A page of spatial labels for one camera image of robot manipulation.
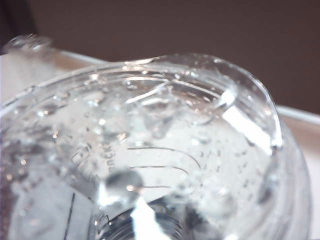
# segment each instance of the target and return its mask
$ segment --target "clear plastic container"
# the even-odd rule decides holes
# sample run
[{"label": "clear plastic container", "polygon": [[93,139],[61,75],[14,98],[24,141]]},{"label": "clear plastic container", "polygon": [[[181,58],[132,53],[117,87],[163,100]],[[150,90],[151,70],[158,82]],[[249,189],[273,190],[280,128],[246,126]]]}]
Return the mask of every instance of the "clear plastic container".
[{"label": "clear plastic container", "polygon": [[217,57],[108,63],[1,116],[4,239],[306,240],[308,171],[264,86]]}]

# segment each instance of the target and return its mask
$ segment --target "measurement line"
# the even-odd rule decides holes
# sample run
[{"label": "measurement line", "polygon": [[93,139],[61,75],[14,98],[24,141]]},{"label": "measurement line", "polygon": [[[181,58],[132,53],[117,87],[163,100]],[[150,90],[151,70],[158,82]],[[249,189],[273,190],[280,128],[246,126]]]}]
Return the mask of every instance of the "measurement line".
[{"label": "measurement line", "polygon": [[176,149],[173,149],[173,148],[170,148],[170,147],[146,146],[146,147],[128,147],[127,148],[127,150],[149,150],[149,149],[169,150],[169,151],[185,154],[195,162],[195,164],[198,166],[199,169],[201,169],[201,166],[200,166],[199,162],[193,156],[191,156],[190,154],[188,154],[188,153],[186,153],[184,151],[176,150]]},{"label": "measurement line", "polygon": [[65,233],[64,233],[64,238],[63,238],[63,240],[67,240],[67,235],[68,235],[68,230],[69,230],[69,225],[70,225],[70,220],[71,220],[71,214],[72,214],[72,208],[73,208],[73,206],[74,206],[75,197],[76,197],[76,194],[73,193],[73,194],[72,194],[72,200],[71,200],[71,206],[70,206],[70,210],[69,210],[68,222],[67,222],[67,224],[66,224],[66,229],[65,229]]},{"label": "measurement line", "polygon": [[182,169],[181,167],[177,167],[177,166],[154,166],[154,165],[150,165],[150,166],[131,166],[129,167],[130,169],[146,169],[146,168],[153,168],[153,169],[164,169],[164,168],[172,168],[172,169],[177,169],[177,170],[181,170],[184,173],[186,173],[187,175],[189,175],[189,173]]}]

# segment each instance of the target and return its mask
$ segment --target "water droplet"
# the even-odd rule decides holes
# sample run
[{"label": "water droplet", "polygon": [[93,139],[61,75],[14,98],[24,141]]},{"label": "water droplet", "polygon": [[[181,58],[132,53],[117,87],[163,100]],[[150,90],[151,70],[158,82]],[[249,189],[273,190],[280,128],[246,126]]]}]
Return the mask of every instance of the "water droplet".
[{"label": "water droplet", "polygon": [[197,135],[192,136],[191,143],[193,145],[206,145],[211,142],[211,137],[205,131],[199,132]]},{"label": "water droplet", "polygon": [[83,100],[90,107],[97,107],[105,99],[105,94],[102,91],[92,91],[83,97]]},{"label": "water droplet", "polygon": [[45,116],[48,116],[48,115],[52,115],[54,114],[58,109],[58,106],[55,105],[55,104],[47,104],[47,105],[44,105],[41,107],[41,110],[38,110],[36,112],[36,114],[43,118]]},{"label": "water droplet", "polygon": [[109,88],[107,88],[106,86],[102,88],[102,92],[104,93],[108,93],[110,90]]},{"label": "water droplet", "polygon": [[12,177],[12,175],[10,173],[8,173],[6,175],[6,179],[10,182],[10,181],[12,181],[13,177]]},{"label": "water droplet", "polygon": [[106,122],[107,122],[106,120],[101,118],[98,123],[99,123],[99,125],[105,125]]},{"label": "water droplet", "polygon": [[209,222],[229,218],[236,210],[236,201],[226,188],[206,189],[198,207]]},{"label": "water droplet", "polygon": [[143,180],[131,169],[118,169],[109,174],[99,188],[101,206],[120,203],[132,207],[140,195]]},{"label": "water droplet", "polygon": [[90,112],[86,111],[86,112],[83,114],[83,116],[84,116],[85,118],[89,118],[89,117],[90,117]]},{"label": "water droplet", "polygon": [[57,92],[55,95],[53,95],[53,99],[57,101],[67,100],[70,97],[69,92]]},{"label": "water droplet", "polygon": [[129,91],[132,91],[132,90],[137,90],[138,87],[136,85],[128,85],[126,89],[128,89]]}]

